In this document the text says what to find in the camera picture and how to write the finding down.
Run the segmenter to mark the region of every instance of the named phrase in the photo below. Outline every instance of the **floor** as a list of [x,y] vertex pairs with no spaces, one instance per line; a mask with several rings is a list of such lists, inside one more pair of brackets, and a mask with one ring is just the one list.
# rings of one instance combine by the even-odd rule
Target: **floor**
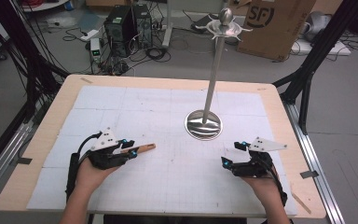
[[[87,13],[85,8],[70,12],[77,19],[84,18]],[[188,23],[185,16],[175,19],[175,24],[180,26]],[[99,28],[102,22],[103,17],[100,17],[89,25]],[[88,69],[90,56],[84,49],[85,44],[80,41],[65,42],[62,40],[65,35],[64,30],[44,33],[49,49],[67,70],[76,74]],[[213,62],[213,42],[210,38],[180,30],[174,30],[172,37],[170,61],[142,63],[123,76],[209,79]],[[275,63],[238,53],[235,47],[225,45],[218,80],[271,83],[296,71],[304,59],[305,56],[292,55],[283,63]],[[24,102],[25,91],[12,61],[0,61],[0,135]],[[338,57],[334,62],[324,60],[317,70],[310,93],[308,131],[345,222],[358,223],[358,50],[353,50],[350,56]],[[13,168],[9,166],[1,178],[0,190]],[[0,223],[57,223],[60,215],[0,212]],[[327,218],[297,218],[294,222],[329,223]]]

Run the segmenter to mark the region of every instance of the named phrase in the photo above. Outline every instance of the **table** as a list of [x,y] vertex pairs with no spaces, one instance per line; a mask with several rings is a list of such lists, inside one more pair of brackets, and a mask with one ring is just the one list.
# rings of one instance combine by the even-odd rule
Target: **table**
[[[80,89],[85,85],[134,87],[154,89],[206,89],[208,81],[145,77],[69,76],[48,113],[40,124],[23,157],[33,159],[31,164],[18,164],[0,195],[1,211],[27,211],[33,189],[46,156],[53,147],[66,116],[72,109]],[[308,171],[300,146],[282,106],[279,93],[271,84],[217,82],[217,91],[252,92],[260,94],[275,141],[289,146],[281,151],[281,159],[296,200],[296,217],[324,218],[325,210],[318,190],[311,178],[303,179],[300,173]]]

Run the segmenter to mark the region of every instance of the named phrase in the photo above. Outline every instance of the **tape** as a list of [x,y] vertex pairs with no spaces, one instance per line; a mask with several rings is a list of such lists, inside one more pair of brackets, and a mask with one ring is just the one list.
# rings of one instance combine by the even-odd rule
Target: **tape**
[[303,177],[303,179],[305,179],[308,177],[316,177],[319,174],[316,171],[306,171],[306,172],[300,173],[300,175]]

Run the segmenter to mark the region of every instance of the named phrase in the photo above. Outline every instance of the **metal pole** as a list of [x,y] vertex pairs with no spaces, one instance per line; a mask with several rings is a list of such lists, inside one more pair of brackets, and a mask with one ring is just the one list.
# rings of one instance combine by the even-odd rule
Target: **metal pole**
[[205,108],[203,111],[202,123],[205,124],[211,109],[214,86],[216,84],[216,74],[219,68],[220,58],[222,57],[223,47],[225,46],[225,38],[223,36],[217,37],[216,53],[214,54],[211,80],[209,81],[208,94],[206,96]]

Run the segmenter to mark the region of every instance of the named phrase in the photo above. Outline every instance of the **cardboard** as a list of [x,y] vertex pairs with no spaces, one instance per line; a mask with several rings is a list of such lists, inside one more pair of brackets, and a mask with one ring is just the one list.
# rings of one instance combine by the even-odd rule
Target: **cardboard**
[[283,61],[287,58],[316,0],[253,0],[237,51]]
[[131,0],[86,0],[89,7],[113,7],[115,5],[130,6]]
[[252,0],[240,0],[237,2],[228,0],[228,8],[231,9],[232,14],[235,16],[246,16],[251,1]]
[[327,15],[334,15],[336,13],[339,5],[341,5],[342,0],[316,0],[315,5],[313,6],[312,11],[321,11]]

